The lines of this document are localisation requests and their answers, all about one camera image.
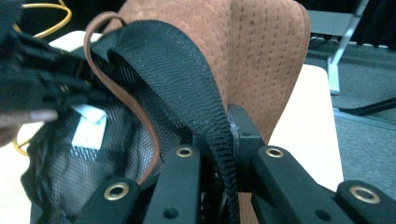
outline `table surface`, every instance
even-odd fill
[[[67,50],[81,46],[84,32],[73,32],[51,45]],[[41,123],[24,125],[19,139],[32,136]],[[343,181],[327,73],[304,65],[269,145],[283,147],[322,186],[336,190]],[[12,145],[0,148],[0,223],[29,223],[30,202],[21,185],[29,159]]]

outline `black padded strap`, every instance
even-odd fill
[[[154,112],[148,112],[152,119],[167,116],[174,126],[187,126],[208,143],[229,197],[231,220],[239,222],[233,137],[202,52],[170,24],[137,21],[122,28],[108,58],[123,64],[116,75],[121,80],[135,82],[140,77],[149,85],[152,97],[161,98],[163,104],[152,105]]]

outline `brown suede material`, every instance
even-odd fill
[[[310,22],[292,0],[134,0],[127,21],[175,25],[205,55],[222,102],[243,106],[268,142],[302,68]],[[106,32],[120,28],[111,22]]]

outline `hole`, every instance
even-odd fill
[[[374,198],[373,194],[371,194],[371,193],[369,193],[369,192],[367,192],[367,191],[358,189],[358,190],[356,190],[356,192],[357,192],[362,198],[365,198],[365,199],[373,199],[373,198]]]
[[[190,154],[190,151],[187,150],[187,149],[181,149],[181,150],[180,150],[180,154],[181,154],[181,155],[189,155],[189,154]]]
[[[321,209],[318,209],[315,211],[315,215],[317,215],[318,218],[322,219],[323,221],[330,222],[332,221],[332,217],[327,213],[326,211],[323,211]]]
[[[268,148],[265,152],[267,153],[268,156],[274,158],[281,158],[285,155],[281,150],[276,148]]]
[[[179,157],[189,157],[190,155],[192,155],[192,150],[188,147],[183,147],[177,150],[176,154]]]
[[[123,188],[121,187],[116,187],[110,191],[111,196],[117,197],[123,192]]]
[[[175,219],[178,217],[178,211],[176,208],[168,208],[163,212],[163,216],[169,219]]]
[[[379,196],[364,187],[361,186],[353,186],[349,189],[349,192],[358,200],[361,200],[364,203],[380,203],[381,199]]]
[[[105,191],[105,198],[109,201],[119,200],[128,194],[129,186],[124,182],[111,185]]]
[[[270,153],[273,154],[274,156],[280,156],[280,152],[277,150],[270,150]]]

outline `metal grommet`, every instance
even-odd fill
[[[350,193],[357,199],[365,203],[380,203],[381,199],[372,190],[361,187],[353,186],[349,189]]]
[[[176,154],[179,157],[189,157],[190,155],[192,155],[192,149],[189,147],[183,147],[177,150]]]
[[[124,182],[118,182],[108,187],[104,196],[109,201],[116,201],[123,198],[128,192],[128,184]]]
[[[267,150],[265,150],[265,152],[267,153],[268,156],[274,157],[274,158],[281,158],[285,155],[283,153],[283,151],[281,151],[277,148],[268,148]]]

